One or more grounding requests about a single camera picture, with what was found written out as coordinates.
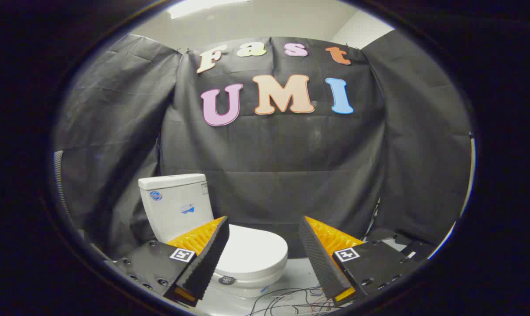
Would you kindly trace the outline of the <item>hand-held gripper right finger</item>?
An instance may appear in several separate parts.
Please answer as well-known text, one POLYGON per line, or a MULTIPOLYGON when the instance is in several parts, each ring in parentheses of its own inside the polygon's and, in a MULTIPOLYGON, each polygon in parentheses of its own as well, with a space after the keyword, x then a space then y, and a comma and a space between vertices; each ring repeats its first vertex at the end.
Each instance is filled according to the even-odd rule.
POLYGON ((305 253, 325 297, 337 307, 366 302, 403 284, 423 263, 423 250, 363 242, 309 216, 299 224, 305 253))

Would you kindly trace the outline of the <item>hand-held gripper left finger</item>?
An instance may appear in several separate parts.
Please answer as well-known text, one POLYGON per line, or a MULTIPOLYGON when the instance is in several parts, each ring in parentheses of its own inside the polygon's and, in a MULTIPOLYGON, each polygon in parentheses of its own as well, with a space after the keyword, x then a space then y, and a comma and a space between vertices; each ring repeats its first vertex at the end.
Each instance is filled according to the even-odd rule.
POLYGON ((108 264, 153 294, 195 307, 204 297, 228 239, 229 218, 223 216, 167 243, 149 240, 108 264))

